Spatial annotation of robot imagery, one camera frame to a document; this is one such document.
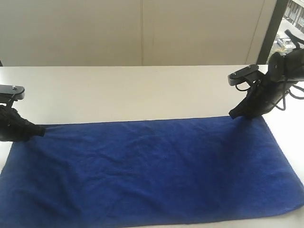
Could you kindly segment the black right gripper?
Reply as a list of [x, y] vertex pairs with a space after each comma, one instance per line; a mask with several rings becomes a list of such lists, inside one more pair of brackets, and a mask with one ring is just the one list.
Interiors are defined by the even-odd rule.
[[260, 82], [253, 89], [239, 104], [239, 107], [237, 106], [229, 111], [228, 114], [232, 119], [240, 116], [253, 119], [267, 114], [277, 107], [285, 96], [284, 82]]

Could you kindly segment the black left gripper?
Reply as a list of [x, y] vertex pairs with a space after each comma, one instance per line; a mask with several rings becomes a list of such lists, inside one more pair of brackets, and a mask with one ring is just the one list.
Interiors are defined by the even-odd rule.
[[22, 118], [16, 109], [0, 106], [0, 141], [28, 141], [33, 136], [43, 137], [46, 129]]

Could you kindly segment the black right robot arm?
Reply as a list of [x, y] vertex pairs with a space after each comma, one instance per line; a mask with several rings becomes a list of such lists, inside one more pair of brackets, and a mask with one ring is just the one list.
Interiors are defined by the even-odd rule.
[[232, 119], [243, 116], [253, 119], [277, 108], [286, 109], [285, 97], [303, 100], [291, 92], [295, 88], [301, 92], [304, 89], [297, 85], [304, 80], [304, 50], [296, 48], [292, 52], [281, 55], [274, 53], [268, 62], [268, 71], [259, 71], [258, 65], [249, 65], [228, 75], [228, 83], [238, 91], [246, 92], [245, 98], [232, 110]]

